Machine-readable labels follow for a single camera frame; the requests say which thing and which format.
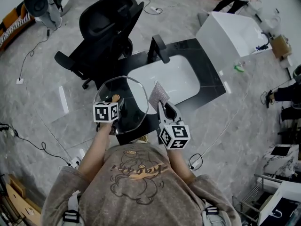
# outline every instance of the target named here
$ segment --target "striped pillow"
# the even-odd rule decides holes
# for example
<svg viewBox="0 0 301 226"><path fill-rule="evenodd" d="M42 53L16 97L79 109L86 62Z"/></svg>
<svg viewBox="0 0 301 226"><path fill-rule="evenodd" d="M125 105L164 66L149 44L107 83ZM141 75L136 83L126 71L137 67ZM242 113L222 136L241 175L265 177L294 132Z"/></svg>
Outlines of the striped pillow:
<svg viewBox="0 0 301 226"><path fill-rule="evenodd" d="M0 47L4 43L4 41L13 33L14 30L21 27L23 24L30 21L30 15L29 13L26 14L26 16L22 19L21 16L14 21L14 23L1 35L0 37Z"/></svg>

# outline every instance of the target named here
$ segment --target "black pants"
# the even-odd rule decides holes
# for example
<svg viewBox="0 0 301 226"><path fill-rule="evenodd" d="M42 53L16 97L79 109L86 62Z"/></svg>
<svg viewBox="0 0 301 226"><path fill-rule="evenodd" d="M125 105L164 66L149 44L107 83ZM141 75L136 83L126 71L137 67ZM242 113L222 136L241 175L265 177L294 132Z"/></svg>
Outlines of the black pants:
<svg viewBox="0 0 301 226"><path fill-rule="evenodd" d="M300 103L300 85L293 84L286 88L279 88L274 93L276 101L293 101L294 103ZM301 110L293 107L286 108L281 112L281 119L284 120L296 120L301 118Z"/></svg>
<svg viewBox="0 0 301 226"><path fill-rule="evenodd" d="M213 9L214 12L221 11L224 7L228 6L230 3L233 3L233 6L229 9L228 13L234 14L237 10L239 10L241 7L243 7L245 4L247 4L247 1L241 1L241 0L222 0L219 4Z"/></svg>

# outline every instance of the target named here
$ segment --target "orange sofa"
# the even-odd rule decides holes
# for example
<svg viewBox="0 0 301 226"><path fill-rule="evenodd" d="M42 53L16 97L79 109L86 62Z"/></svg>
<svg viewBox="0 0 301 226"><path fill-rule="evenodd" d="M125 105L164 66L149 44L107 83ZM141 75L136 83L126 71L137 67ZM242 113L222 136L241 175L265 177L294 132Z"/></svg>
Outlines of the orange sofa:
<svg viewBox="0 0 301 226"><path fill-rule="evenodd" d="M0 51L7 48L17 35L34 22L34 17L28 14L23 3L14 8L0 24Z"/></svg>

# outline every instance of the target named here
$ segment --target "black and white marker cube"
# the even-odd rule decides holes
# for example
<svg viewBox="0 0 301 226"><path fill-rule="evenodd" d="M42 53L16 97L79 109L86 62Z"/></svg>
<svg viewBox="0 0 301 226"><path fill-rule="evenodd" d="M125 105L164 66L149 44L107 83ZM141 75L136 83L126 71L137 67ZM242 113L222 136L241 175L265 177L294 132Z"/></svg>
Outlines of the black and white marker cube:
<svg viewBox="0 0 301 226"><path fill-rule="evenodd" d="M98 102L93 105L94 122L113 122L119 117L118 103Z"/></svg>
<svg viewBox="0 0 301 226"><path fill-rule="evenodd" d="M190 141L188 126L164 125L160 138L168 150L183 149Z"/></svg>

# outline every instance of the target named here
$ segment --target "black chair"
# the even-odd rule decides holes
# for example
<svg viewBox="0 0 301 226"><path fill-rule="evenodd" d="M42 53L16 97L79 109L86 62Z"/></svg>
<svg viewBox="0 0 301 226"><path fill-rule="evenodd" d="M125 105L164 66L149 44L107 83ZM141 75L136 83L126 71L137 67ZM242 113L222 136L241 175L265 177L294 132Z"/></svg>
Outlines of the black chair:
<svg viewBox="0 0 301 226"><path fill-rule="evenodd" d="M135 0L100 0L88 7L79 19L84 40L69 57L57 52L56 62L86 80L82 86L86 89L105 66L115 64L121 55L132 55L133 44L128 36L143 6Z"/></svg>

